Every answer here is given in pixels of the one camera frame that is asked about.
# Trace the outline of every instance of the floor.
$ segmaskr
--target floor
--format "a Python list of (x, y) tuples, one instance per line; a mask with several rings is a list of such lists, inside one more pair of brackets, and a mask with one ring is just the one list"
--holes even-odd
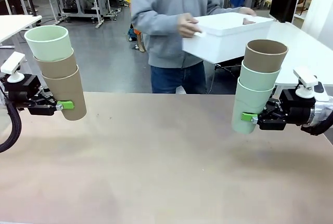
[[(39, 6), (37, 13), (43, 16), (42, 24), (53, 24), (48, 0), (34, 0), (34, 3)], [(130, 25), (128, 7), (122, 8), (116, 21), (105, 21), (100, 29), (95, 29), (91, 20), (63, 22), (60, 25), (69, 30), (84, 91), (151, 93), (148, 55), (133, 50), (135, 43), (127, 41)], [(23, 37), (20, 41), (31, 71), (39, 74), (40, 70), (33, 61), (32, 53)], [(12, 50), (2, 50), (0, 62), (3, 62), (11, 53)], [(210, 89), (214, 65), (205, 62), (205, 69), (207, 87)], [(211, 94), (234, 94), (236, 85), (236, 79), (229, 72), (217, 70)], [(327, 137), (333, 142), (333, 129), (328, 131)]]

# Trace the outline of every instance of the black cable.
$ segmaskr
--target black cable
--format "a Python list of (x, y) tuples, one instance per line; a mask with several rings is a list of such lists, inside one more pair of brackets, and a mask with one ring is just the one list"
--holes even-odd
[(0, 144), (0, 153), (11, 148), (19, 139), (21, 130), (22, 130), (22, 121), (19, 115), (19, 112), (15, 105), (8, 99), (7, 95), (4, 93), (3, 89), (0, 86), (0, 90), (5, 97), (5, 105), (7, 107), (8, 115), (11, 120), (11, 132), (9, 137), (5, 142)]
[(318, 136), (325, 133), (328, 129), (331, 128), (332, 125), (333, 125), (333, 112), (328, 116), (328, 118), (325, 121), (322, 121), (320, 124), (314, 127), (309, 127), (310, 131), (307, 132), (313, 136)]
[(47, 20), (47, 21), (44, 21), (44, 22), (40, 23), (40, 25), (43, 25), (43, 24), (45, 24), (45, 23), (47, 23), (47, 22), (50, 22), (50, 21), (52, 21), (52, 20), (54, 20), (54, 18), (49, 19), (49, 20)]

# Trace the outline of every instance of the paper cup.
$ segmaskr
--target paper cup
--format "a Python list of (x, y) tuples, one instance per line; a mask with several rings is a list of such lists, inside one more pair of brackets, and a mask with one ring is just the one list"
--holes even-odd
[(63, 78), (75, 73), (77, 70), (73, 49), (71, 56), (58, 61), (41, 61), (36, 59), (36, 57), (34, 59), (45, 77)]
[(280, 70), (288, 53), (288, 47), (277, 41), (258, 39), (246, 45), (244, 65), (256, 72)]
[(57, 61), (72, 54), (72, 46), (66, 28), (58, 25), (44, 25), (28, 30), (24, 38), (40, 61)]
[(79, 120), (86, 115), (87, 109), (84, 101), (79, 67), (76, 67), (76, 72), (68, 77), (49, 78), (43, 75), (43, 78), (56, 100), (73, 101), (74, 109), (62, 110), (63, 116), (67, 120)]
[(280, 70), (271, 73), (256, 72), (248, 69), (243, 61), (241, 63), (239, 81), (244, 87), (251, 90), (269, 90), (274, 87)]
[(238, 78), (232, 117), (232, 127), (234, 131), (242, 134), (250, 134), (254, 131), (256, 125), (252, 122), (243, 121), (241, 119), (242, 113), (261, 113), (273, 89), (274, 88), (264, 91), (250, 90), (244, 87)]

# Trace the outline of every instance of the white box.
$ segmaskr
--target white box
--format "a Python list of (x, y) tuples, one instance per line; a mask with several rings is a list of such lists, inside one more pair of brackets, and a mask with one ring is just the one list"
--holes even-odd
[[(256, 22), (243, 25), (244, 18)], [(244, 56), (246, 44), (266, 39), (273, 19), (228, 12), (196, 18), (202, 33), (183, 39), (183, 51), (216, 64)]]

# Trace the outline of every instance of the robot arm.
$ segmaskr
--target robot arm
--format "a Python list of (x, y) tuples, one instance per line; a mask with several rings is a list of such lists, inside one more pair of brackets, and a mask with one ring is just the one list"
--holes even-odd
[(310, 135), (320, 135), (333, 125), (333, 97), (306, 68), (296, 68), (295, 89), (283, 90), (279, 99), (269, 99), (260, 114), (243, 113), (243, 121), (258, 124), (261, 130), (284, 130), (287, 124), (301, 126)]
[(28, 109), (31, 115), (52, 116), (55, 111), (74, 109), (72, 101), (55, 100), (36, 75), (19, 73), (20, 64), (24, 60), (23, 54), (15, 52), (0, 68), (1, 72), (5, 73), (0, 78), (4, 90), (0, 86), (0, 91), (12, 123), (9, 137), (0, 144), (0, 153), (11, 148), (21, 134), (19, 111)]

